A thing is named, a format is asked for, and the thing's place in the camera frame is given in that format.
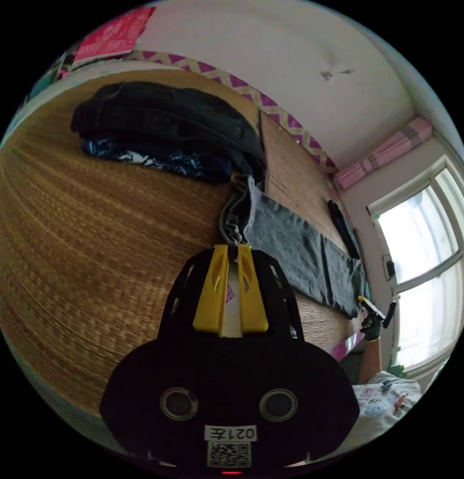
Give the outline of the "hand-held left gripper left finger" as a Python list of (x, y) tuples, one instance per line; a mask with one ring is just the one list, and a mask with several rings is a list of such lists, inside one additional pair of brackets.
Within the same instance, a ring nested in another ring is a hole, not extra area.
[(215, 245), (199, 296), (193, 327), (202, 333), (223, 333), (228, 288), (228, 246)]

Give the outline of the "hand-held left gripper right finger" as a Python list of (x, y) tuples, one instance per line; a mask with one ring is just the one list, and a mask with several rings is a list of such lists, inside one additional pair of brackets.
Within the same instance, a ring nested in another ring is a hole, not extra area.
[(262, 300), (252, 249), (238, 246), (239, 309), (243, 334), (265, 333), (268, 320)]

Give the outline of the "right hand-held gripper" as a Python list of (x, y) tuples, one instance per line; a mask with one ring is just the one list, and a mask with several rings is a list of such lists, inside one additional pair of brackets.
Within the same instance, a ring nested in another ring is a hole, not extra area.
[(381, 327), (386, 316), (366, 297), (359, 296), (358, 302), (362, 308), (362, 327)]

